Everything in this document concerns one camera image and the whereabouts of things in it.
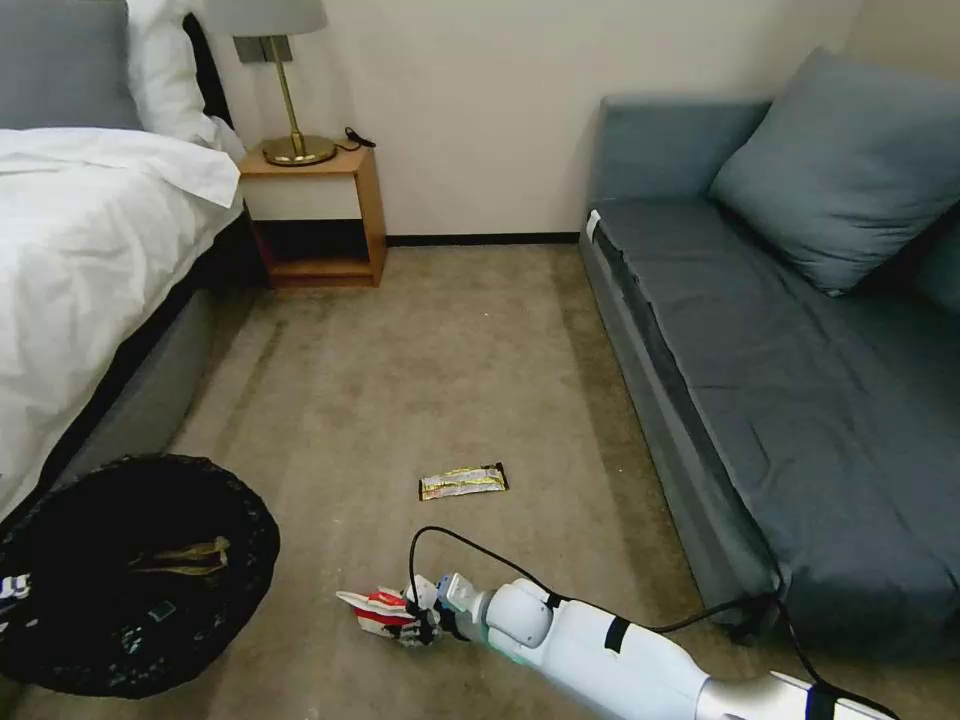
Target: wall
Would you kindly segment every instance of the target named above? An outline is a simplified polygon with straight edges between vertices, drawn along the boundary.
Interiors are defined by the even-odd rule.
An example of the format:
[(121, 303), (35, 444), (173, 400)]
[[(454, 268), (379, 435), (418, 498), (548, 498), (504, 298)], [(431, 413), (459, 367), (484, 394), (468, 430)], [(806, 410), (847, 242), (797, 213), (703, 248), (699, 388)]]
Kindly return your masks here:
[[(380, 143), (388, 232), (575, 230), (600, 98), (771, 93), (861, 0), (326, 0), (292, 39), (305, 130)], [(240, 134), (286, 130), (272, 67), (214, 52)]]
[(850, 55), (960, 78), (960, 0), (866, 0)]

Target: trash bag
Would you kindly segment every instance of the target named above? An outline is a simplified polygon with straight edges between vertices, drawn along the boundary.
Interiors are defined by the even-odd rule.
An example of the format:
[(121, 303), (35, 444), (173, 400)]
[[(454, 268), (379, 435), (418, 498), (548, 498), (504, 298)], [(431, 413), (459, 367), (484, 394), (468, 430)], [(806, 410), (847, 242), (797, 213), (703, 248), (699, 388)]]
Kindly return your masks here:
[(0, 539), (0, 674), (123, 698), (192, 680), (253, 616), (279, 551), (261, 499), (209, 460), (107, 465)]

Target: black cable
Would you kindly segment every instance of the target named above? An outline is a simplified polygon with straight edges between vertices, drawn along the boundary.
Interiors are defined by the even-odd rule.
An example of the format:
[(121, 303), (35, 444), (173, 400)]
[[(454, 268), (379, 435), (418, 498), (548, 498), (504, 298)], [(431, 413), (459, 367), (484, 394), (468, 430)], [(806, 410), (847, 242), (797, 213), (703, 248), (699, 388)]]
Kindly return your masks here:
[[(520, 573), (523, 577), (530, 580), (530, 582), (532, 582), (534, 585), (539, 586), (548, 595), (559, 598), (560, 600), (563, 600), (563, 601), (570, 601), (570, 600), (577, 599), (577, 598), (567, 597), (565, 595), (561, 595), (560, 593), (554, 592), (547, 585), (537, 580), (537, 578), (535, 578), (532, 573), (520, 567), (512, 560), (508, 560), (502, 555), (498, 555), (492, 550), (488, 550), (487, 548), (483, 547), (479, 543), (475, 543), (473, 540), (470, 540), (464, 537), (460, 533), (454, 532), (453, 530), (448, 530), (445, 527), (440, 527), (439, 525), (427, 525), (417, 530), (416, 534), (413, 536), (413, 540), (410, 542), (410, 556), (408, 558), (409, 562), (408, 562), (407, 570), (410, 576), (410, 587), (413, 591), (413, 605), (416, 612), (422, 612), (422, 611), (420, 611), (419, 609), (420, 596), (417, 593), (417, 584), (414, 580), (414, 577), (415, 577), (414, 560), (417, 552), (417, 541), (420, 539), (421, 535), (424, 535), (425, 533), (428, 533), (428, 532), (437, 532), (442, 535), (447, 535), (449, 537), (452, 537), (454, 540), (459, 540), (464, 545), (467, 545), (473, 548), (474, 550), (477, 550), (478, 552), (483, 553), (487, 557), (493, 558), (497, 562), (500, 562), (506, 565), (507, 567), (511, 568), (512, 570), (515, 570), (516, 572)], [(832, 695), (834, 695), (835, 697), (841, 700), (851, 700), (855, 703), (863, 705), (864, 707), (870, 708), (872, 710), (876, 710), (877, 712), (880, 712), (880, 713), (883, 713), (884, 715), (889, 716), (891, 720), (900, 720), (900, 716), (897, 715), (895, 712), (893, 712), (893, 710), (891, 710), (890, 708), (886, 707), (885, 705), (881, 705), (880, 703), (870, 700), (869, 698), (866, 698), (863, 695), (858, 695), (857, 693), (850, 692), (849, 690), (844, 690), (843, 688), (840, 688), (832, 683), (829, 683), (823, 679), (823, 676), (819, 672), (817, 672), (817, 669), (813, 666), (813, 662), (810, 660), (810, 657), (807, 655), (806, 651), (803, 649), (803, 646), (800, 644), (800, 640), (797, 637), (796, 628), (794, 628), (793, 621), (790, 619), (790, 611), (787, 609), (786, 604), (780, 598), (780, 590), (783, 587), (785, 587), (786, 583), (784, 581), (783, 575), (780, 573), (779, 567), (777, 568), (777, 574), (780, 576), (780, 588), (775, 592), (769, 593), (767, 595), (763, 595), (759, 597), (746, 596), (746, 597), (739, 598), (737, 600), (730, 600), (728, 602), (715, 605), (714, 607), (707, 608), (706, 610), (703, 610), (697, 613), (696, 615), (692, 615), (691, 617), (686, 618), (685, 620), (671, 623), (669, 625), (661, 625), (657, 627), (657, 626), (641, 625), (639, 623), (634, 623), (634, 624), (636, 624), (638, 627), (643, 628), (644, 630), (648, 630), (658, 635), (669, 635), (671, 633), (677, 632), (678, 630), (683, 630), (684, 628), (688, 628), (691, 625), (695, 625), (699, 622), (702, 622), (703, 620), (706, 620), (707, 618), (713, 617), (714, 615), (719, 615), (720, 613), (726, 612), (728, 610), (742, 609), (744, 607), (756, 608), (760, 603), (767, 604), (772, 602), (774, 605), (776, 605), (777, 609), (780, 612), (781, 617), (783, 618), (784, 624), (787, 626), (787, 633), (790, 636), (790, 642), (793, 645), (793, 650), (796, 653), (797, 658), (799, 658), (800, 663), (803, 665), (804, 670), (806, 670), (807, 674), (814, 681), (814, 688), (826, 690), (827, 692), (830, 692)], [(593, 604), (593, 606), (602, 610), (608, 615), (613, 615), (614, 617), (620, 617), (619, 615), (617, 615), (617, 613), (611, 612), (610, 610), (607, 610), (606, 608), (600, 605)]]
[(427, 525), (426, 527), (422, 527), (422, 528), (420, 528), (419, 530), (417, 530), (416, 535), (413, 536), (413, 540), (410, 542), (410, 558), (409, 558), (409, 561), (410, 561), (410, 562), (409, 562), (409, 565), (408, 565), (408, 568), (407, 568), (407, 569), (409, 570), (409, 573), (410, 573), (410, 587), (413, 589), (413, 604), (414, 604), (417, 608), (420, 607), (420, 596), (419, 596), (419, 594), (417, 593), (417, 583), (414, 582), (413, 560), (414, 560), (414, 556), (416, 555), (416, 552), (417, 552), (417, 540), (420, 539), (420, 536), (421, 536), (421, 535), (423, 535), (424, 533), (428, 533), (428, 532), (437, 532), (437, 533), (440, 533), (440, 534), (442, 534), (442, 535), (449, 535), (449, 536), (452, 537), (454, 540), (459, 540), (459, 541), (462, 542), (464, 545), (469, 545), (469, 546), (472, 547), (474, 550), (477, 550), (477, 551), (479, 551), (479, 552), (482, 552), (482, 553), (483, 553), (484, 555), (486, 555), (487, 557), (491, 557), (491, 558), (493, 558), (494, 560), (496, 560), (497, 562), (503, 563), (503, 564), (506, 565), (508, 568), (511, 568), (512, 570), (516, 570), (518, 573), (520, 573), (521, 575), (523, 575), (525, 578), (527, 578), (527, 580), (529, 580), (530, 582), (532, 582), (534, 585), (539, 585), (539, 586), (542, 587), (544, 590), (547, 590), (547, 586), (544, 585), (544, 584), (543, 584), (542, 582), (540, 582), (539, 580), (537, 580), (533, 575), (531, 575), (530, 573), (528, 573), (526, 570), (524, 570), (522, 567), (520, 567), (519, 565), (517, 565), (515, 562), (512, 562), (512, 561), (510, 561), (510, 560), (507, 560), (507, 559), (506, 559), (505, 557), (503, 557), (502, 555), (497, 555), (495, 552), (493, 552), (493, 550), (487, 550), (487, 549), (486, 549), (485, 547), (483, 547), (482, 545), (479, 545), (479, 544), (473, 542), (473, 540), (469, 540), (469, 539), (465, 538), (463, 535), (461, 535), (460, 533), (456, 533), (456, 532), (454, 532), (453, 530), (448, 530), (447, 528), (440, 527), (439, 525)]
[(356, 152), (362, 147), (375, 148), (377, 146), (373, 140), (368, 140), (367, 138), (363, 137), (363, 135), (358, 133), (349, 125), (343, 129), (343, 134), (346, 136), (347, 140), (353, 143), (353, 147), (347, 147), (346, 145), (341, 145), (340, 143), (334, 143), (341, 150), (346, 150), (347, 152)]

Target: sofa seat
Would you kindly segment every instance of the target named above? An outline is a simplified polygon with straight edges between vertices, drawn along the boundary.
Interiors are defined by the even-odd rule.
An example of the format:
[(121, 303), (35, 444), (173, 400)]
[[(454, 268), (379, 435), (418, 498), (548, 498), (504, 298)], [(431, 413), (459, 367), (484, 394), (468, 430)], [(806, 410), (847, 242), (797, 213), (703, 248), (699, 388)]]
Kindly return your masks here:
[(805, 641), (960, 655), (960, 319), (827, 297), (708, 200), (595, 207), (657, 380)]

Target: lamp stand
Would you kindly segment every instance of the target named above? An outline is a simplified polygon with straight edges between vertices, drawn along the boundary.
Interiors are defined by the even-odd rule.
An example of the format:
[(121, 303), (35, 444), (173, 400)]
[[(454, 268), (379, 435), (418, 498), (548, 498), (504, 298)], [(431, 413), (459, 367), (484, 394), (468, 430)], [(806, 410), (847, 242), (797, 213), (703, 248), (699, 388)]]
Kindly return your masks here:
[(290, 99), (290, 87), (287, 85), (287, 73), (280, 60), (280, 52), (276, 38), (270, 36), (270, 49), (277, 64), (277, 75), (280, 77), (280, 89), (283, 91), (283, 102), (287, 106), (287, 117), (290, 118), (290, 137), (268, 140), (263, 145), (263, 158), (271, 165), (285, 165), (296, 167), (300, 165), (316, 165), (329, 160), (337, 154), (336, 144), (329, 138), (318, 135), (304, 136), (297, 124), (297, 114), (293, 110), (293, 100)]

